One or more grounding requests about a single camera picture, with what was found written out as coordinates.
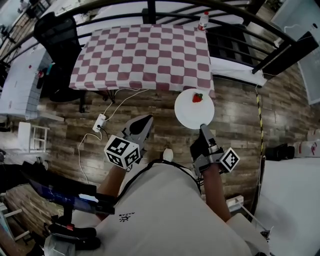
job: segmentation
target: checkered tablecloth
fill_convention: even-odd
[[[214,90],[206,34],[180,25],[141,24],[97,30],[82,49],[70,88]]]

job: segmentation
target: office chair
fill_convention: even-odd
[[[43,95],[49,95],[53,102],[80,99],[79,112],[83,113],[86,91],[69,88],[71,74],[81,52],[75,19],[57,17],[54,12],[49,12],[36,22],[33,35],[54,63],[44,78]]]

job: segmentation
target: desk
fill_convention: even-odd
[[[51,61],[46,49],[40,48],[26,52],[12,63],[0,98],[0,114],[26,120],[40,116],[64,121],[62,117],[37,111],[42,90],[37,89],[37,74],[39,70],[48,68]]]
[[[210,93],[206,34],[191,26],[141,24],[97,30],[82,49],[70,88],[104,91],[120,88]]]

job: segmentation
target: person's hand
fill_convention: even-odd
[[[206,176],[219,174],[219,170],[220,170],[219,165],[217,163],[212,163],[208,169],[202,172],[202,176],[206,177]]]

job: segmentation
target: white box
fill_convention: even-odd
[[[110,137],[103,151],[110,163],[124,169],[141,157],[138,144],[115,135]]]

